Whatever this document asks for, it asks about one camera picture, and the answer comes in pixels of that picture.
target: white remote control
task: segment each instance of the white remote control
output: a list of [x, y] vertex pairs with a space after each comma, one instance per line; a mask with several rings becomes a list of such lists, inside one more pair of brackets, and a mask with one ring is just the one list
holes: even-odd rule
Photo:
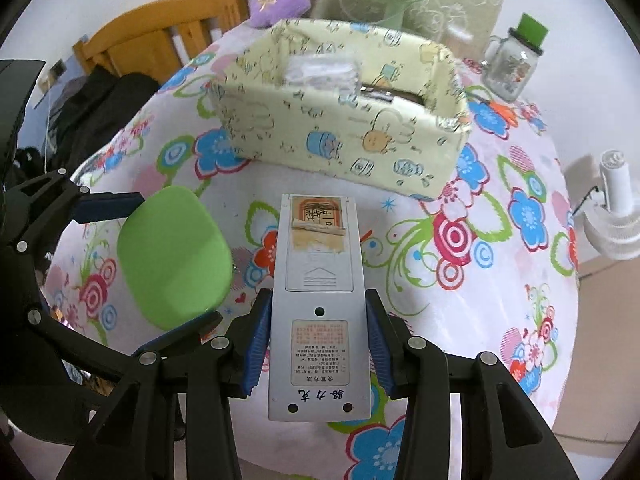
[[371, 417], [364, 291], [355, 200], [283, 195], [271, 314], [270, 420]]

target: instruction label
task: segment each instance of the instruction label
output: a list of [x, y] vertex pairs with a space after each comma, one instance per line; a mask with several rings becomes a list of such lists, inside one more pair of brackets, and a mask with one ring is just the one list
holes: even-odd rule
[[291, 384], [349, 384], [349, 331], [343, 320], [297, 319], [291, 331]]

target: white flower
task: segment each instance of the white flower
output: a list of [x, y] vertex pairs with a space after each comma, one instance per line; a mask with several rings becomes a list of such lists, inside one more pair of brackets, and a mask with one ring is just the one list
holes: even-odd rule
[[545, 356], [545, 339], [538, 332], [531, 332], [524, 338], [524, 359], [527, 372], [542, 365]]
[[427, 213], [435, 215], [442, 211], [450, 222], [466, 218], [466, 208], [474, 202], [471, 188], [465, 180], [457, 179], [447, 182], [436, 200], [424, 202]]

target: floral tablecloth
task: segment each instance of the floral tablecloth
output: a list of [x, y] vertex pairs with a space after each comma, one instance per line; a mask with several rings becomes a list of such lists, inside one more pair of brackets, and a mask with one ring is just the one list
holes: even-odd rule
[[[354, 196], [367, 288], [444, 351], [494, 352], [553, 424], [577, 323], [575, 233], [556, 150], [536, 105], [494, 100], [480, 83], [480, 67], [460, 62], [463, 84], [476, 96], [470, 97], [474, 129], [432, 202], [242, 160], [211, 108], [207, 86], [259, 34], [241, 25], [193, 59], [76, 172], [76, 182], [95, 192], [145, 196], [169, 184], [193, 189], [238, 268], [215, 333], [273, 283], [283, 193]], [[115, 250], [121, 225], [71, 224], [45, 290], [75, 330], [132, 352], [161, 332], [127, 289]], [[375, 374], [370, 420], [291, 424], [267, 419], [268, 373], [267, 355], [252, 396], [231, 402], [240, 458], [291, 478], [393, 478], [406, 403], [389, 400]], [[452, 420], [450, 478], [459, 478], [456, 396]]]

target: plastic package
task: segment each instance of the plastic package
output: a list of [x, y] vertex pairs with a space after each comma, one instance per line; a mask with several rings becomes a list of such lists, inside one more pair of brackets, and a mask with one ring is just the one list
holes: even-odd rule
[[290, 56], [284, 83], [318, 90], [338, 89], [340, 94], [359, 94], [360, 63], [348, 54], [300, 54]]

